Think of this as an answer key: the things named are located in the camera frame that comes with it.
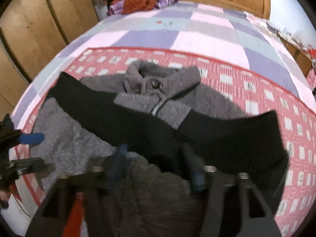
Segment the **wooden bedside desk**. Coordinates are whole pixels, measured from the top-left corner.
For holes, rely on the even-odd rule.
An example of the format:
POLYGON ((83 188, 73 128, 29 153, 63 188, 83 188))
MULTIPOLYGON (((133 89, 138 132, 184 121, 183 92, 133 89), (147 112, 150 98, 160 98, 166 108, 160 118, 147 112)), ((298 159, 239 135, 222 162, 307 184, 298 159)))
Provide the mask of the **wooden bedside desk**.
POLYGON ((266 25, 271 32, 279 37, 285 48, 293 57, 294 61, 298 64, 304 77, 307 77, 310 69, 312 68, 312 61, 307 48, 290 34, 281 32, 275 28, 270 22, 267 22, 266 25))

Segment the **red white patterned blanket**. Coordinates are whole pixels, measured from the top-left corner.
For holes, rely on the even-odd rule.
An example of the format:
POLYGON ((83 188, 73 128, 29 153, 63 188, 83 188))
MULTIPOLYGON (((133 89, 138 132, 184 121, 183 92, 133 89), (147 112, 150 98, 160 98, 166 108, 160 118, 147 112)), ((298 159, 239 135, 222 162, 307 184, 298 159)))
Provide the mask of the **red white patterned blanket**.
POLYGON ((210 57, 172 50, 88 48, 68 58, 56 58, 43 69, 12 113, 15 127, 26 133, 32 130, 39 107, 61 71, 77 79, 124 73, 139 59, 173 68, 194 65, 204 84, 248 114, 277 112, 290 166, 276 222, 283 236, 293 236, 315 201, 315 113, 291 92, 255 72, 210 57))

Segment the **purple pink checkered bedsheet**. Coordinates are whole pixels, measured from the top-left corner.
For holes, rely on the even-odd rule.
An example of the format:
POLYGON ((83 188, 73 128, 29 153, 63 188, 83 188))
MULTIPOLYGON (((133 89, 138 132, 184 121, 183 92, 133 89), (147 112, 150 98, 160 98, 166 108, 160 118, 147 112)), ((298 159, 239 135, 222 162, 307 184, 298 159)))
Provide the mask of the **purple pink checkered bedsheet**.
POLYGON ((287 45, 265 20, 205 4, 179 2, 162 10, 110 16, 72 41, 35 77, 14 108, 13 122, 24 125, 52 80, 85 50, 120 47, 136 49, 132 60, 152 49, 159 64, 168 51, 194 54, 202 60, 200 73, 206 79, 211 77, 209 58, 257 73, 297 97, 294 112, 314 124, 315 99, 287 45))

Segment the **wooden wardrobe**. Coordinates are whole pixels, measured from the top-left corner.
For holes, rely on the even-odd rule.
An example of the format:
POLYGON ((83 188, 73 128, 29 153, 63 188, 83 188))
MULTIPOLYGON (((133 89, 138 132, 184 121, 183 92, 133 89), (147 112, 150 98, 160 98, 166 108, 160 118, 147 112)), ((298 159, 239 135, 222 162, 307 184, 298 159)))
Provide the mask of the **wooden wardrobe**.
POLYGON ((92 0, 1 0, 1 116, 37 74, 99 19, 92 0))

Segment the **purple white pillow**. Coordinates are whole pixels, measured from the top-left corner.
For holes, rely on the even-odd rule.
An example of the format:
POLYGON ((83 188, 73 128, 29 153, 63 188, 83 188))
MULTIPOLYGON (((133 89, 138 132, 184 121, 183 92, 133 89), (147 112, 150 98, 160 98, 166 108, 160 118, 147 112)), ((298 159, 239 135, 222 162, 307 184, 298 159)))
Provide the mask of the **purple white pillow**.
MULTIPOLYGON (((112 16, 112 15, 116 15, 116 14, 121 14, 123 11, 125 0, 121 0, 117 3, 110 3, 110 1, 112 1, 112 0, 108 0, 108 3, 107 3, 108 10, 107 10, 106 15, 112 16)), ((155 3, 155 5, 153 7, 153 10, 163 9, 165 7, 174 5, 178 1, 179 0, 157 0, 157 2, 155 3)))

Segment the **grey and black jacket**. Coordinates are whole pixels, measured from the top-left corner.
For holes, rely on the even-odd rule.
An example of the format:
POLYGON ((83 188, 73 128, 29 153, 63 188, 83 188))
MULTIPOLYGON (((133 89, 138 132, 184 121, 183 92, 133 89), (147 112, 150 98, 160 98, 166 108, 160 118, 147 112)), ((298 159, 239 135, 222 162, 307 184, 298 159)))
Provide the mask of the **grey and black jacket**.
POLYGON ((37 173, 46 194, 59 178, 106 168, 122 144, 129 166, 103 197, 114 236, 194 236, 202 203, 191 194, 184 146, 225 174, 247 173, 275 217, 289 156, 275 111, 247 116, 202 85, 196 67, 138 61, 125 74, 77 80, 63 72, 47 94, 30 149, 50 166, 37 173))

